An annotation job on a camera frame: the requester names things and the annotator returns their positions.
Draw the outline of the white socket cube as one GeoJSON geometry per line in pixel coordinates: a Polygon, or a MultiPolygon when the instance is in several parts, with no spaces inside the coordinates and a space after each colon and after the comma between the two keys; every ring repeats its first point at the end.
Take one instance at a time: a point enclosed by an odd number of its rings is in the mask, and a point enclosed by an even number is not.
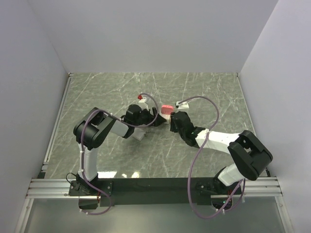
{"type": "Polygon", "coordinates": [[[169,114],[161,114],[161,116],[166,120],[165,124],[170,124],[170,122],[171,122],[171,113],[169,113],[169,114]]]}

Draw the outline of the pink plug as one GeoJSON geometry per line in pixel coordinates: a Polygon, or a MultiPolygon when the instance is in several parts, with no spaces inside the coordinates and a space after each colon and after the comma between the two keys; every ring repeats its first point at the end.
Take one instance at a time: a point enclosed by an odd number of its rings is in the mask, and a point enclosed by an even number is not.
{"type": "Polygon", "coordinates": [[[163,104],[161,106],[160,113],[161,113],[162,116],[170,116],[173,111],[174,111],[174,107],[173,106],[163,104]]]}

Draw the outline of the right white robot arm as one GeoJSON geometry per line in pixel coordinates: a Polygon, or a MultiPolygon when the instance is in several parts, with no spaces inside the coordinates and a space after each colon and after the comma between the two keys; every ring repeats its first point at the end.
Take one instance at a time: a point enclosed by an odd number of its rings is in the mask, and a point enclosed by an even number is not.
{"type": "Polygon", "coordinates": [[[231,155],[234,163],[221,169],[213,178],[211,189],[215,194],[226,193],[243,179],[255,181],[273,160],[269,150],[251,131],[221,133],[195,127],[186,112],[171,114],[170,131],[178,133],[190,147],[231,155]]]}

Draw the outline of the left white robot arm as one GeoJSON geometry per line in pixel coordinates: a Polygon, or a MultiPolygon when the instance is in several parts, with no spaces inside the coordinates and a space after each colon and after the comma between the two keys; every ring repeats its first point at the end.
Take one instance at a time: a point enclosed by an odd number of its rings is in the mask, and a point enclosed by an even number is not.
{"type": "Polygon", "coordinates": [[[147,106],[131,104],[120,120],[96,107],[93,108],[73,130],[80,150],[80,166],[75,175],[76,184],[72,183],[72,188],[80,188],[86,195],[96,193],[97,188],[102,189],[103,186],[98,181],[97,155],[98,147],[109,133],[124,139],[132,137],[140,141],[145,136],[148,126],[158,127],[167,122],[156,107],[149,110],[147,106]]]}

